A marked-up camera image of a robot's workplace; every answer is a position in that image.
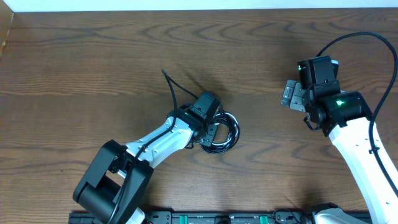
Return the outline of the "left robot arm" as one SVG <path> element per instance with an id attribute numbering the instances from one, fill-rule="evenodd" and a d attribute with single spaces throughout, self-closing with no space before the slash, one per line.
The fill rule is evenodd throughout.
<path id="1" fill-rule="evenodd" d="M 139 204 L 154 169 L 194 143 L 210 145 L 211 123 L 221 104 L 204 92 L 193 105 L 170 112 L 159 128 L 124 145 L 114 140 L 98 151 L 73 193 L 73 200 L 101 223 L 142 223 Z"/>

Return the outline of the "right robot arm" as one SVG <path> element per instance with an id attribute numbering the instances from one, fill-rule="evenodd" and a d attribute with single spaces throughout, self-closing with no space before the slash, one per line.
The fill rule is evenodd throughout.
<path id="1" fill-rule="evenodd" d="M 322 131 L 347 163 L 373 223 L 397 223 L 397 168 L 381 142 L 373 114 L 358 91 L 343 91 L 338 61 L 317 56 L 298 62 L 300 79 L 288 80 L 282 105 L 304 112 L 305 124 Z"/>

